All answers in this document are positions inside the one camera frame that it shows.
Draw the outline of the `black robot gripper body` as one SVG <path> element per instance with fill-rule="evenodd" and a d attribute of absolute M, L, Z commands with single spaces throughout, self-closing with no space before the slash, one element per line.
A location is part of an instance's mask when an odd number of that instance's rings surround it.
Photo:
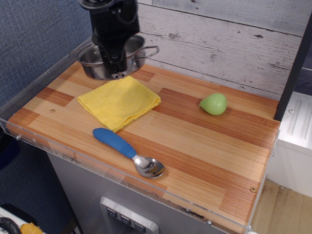
<path fill-rule="evenodd" d="M 80 0 L 89 11 L 93 42 L 103 50 L 109 63 L 122 63 L 125 43 L 140 32 L 136 0 Z"/>

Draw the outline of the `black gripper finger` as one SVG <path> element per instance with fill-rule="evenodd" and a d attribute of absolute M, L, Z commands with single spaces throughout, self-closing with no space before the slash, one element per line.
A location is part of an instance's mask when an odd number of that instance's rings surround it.
<path fill-rule="evenodd" d="M 127 70 L 126 60 L 122 60 L 120 63 L 111 63 L 107 57 L 103 59 L 104 64 L 104 77 L 106 79 L 119 79 L 125 77 Z"/>

